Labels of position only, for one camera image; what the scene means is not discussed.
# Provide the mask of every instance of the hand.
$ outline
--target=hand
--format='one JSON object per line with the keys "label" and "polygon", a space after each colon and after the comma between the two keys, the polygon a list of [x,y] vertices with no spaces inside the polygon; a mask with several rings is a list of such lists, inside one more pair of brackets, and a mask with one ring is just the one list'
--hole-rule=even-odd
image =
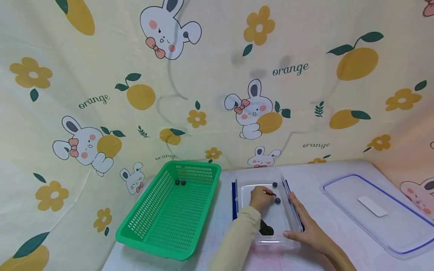
{"label": "hand", "polygon": [[262,209],[276,199],[272,191],[265,186],[256,186],[250,192],[250,206],[261,212]]}
{"label": "hand", "polygon": [[294,192],[288,194],[288,198],[294,205],[300,220],[305,227],[304,232],[284,231],[283,236],[288,239],[296,240],[311,245],[316,251],[322,254],[329,254],[337,247],[336,243],[318,226],[303,204],[296,198]]}

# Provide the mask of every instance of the green plastic basket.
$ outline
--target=green plastic basket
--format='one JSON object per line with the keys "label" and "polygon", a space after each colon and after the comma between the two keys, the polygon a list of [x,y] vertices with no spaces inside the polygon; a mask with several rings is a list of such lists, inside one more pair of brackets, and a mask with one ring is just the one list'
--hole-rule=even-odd
{"label": "green plastic basket", "polygon": [[[212,163],[167,162],[116,231],[129,247],[178,261],[196,249],[221,167]],[[175,181],[186,184],[176,185]]]}

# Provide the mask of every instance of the white label on lid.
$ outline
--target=white label on lid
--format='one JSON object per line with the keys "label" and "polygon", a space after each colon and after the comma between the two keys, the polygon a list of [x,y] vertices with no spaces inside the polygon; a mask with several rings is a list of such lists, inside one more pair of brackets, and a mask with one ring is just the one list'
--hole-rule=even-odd
{"label": "white label on lid", "polygon": [[383,208],[378,206],[375,202],[372,201],[372,199],[368,198],[367,196],[360,197],[358,198],[358,200],[378,217],[382,217],[387,214],[387,212]]}

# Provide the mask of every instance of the pink cheek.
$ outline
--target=pink cheek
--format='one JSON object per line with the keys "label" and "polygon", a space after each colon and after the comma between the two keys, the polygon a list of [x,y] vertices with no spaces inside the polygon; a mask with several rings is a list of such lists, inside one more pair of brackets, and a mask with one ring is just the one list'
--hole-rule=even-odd
{"label": "pink cheek", "polygon": [[152,29],[157,28],[157,23],[154,20],[150,20],[149,21],[149,27],[151,27]]}

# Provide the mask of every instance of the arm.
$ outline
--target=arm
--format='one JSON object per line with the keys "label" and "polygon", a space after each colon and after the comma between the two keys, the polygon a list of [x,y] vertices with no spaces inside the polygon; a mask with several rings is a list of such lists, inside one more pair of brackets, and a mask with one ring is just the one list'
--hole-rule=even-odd
{"label": "arm", "polygon": [[250,192],[250,206],[238,212],[238,218],[232,222],[208,271],[240,271],[243,268],[250,245],[260,229],[260,211],[276,198],[272,193],[264,186],[256,186]]}
{"label": "arm", "polygon": [[311,245],[317,252],[324,254],[329,259],[336,271],[357,271],[347,254],[310,217],[294,192],[291,192],[288,198],[299,214],[305,231],[284,231],[283,235],[286,238]]}

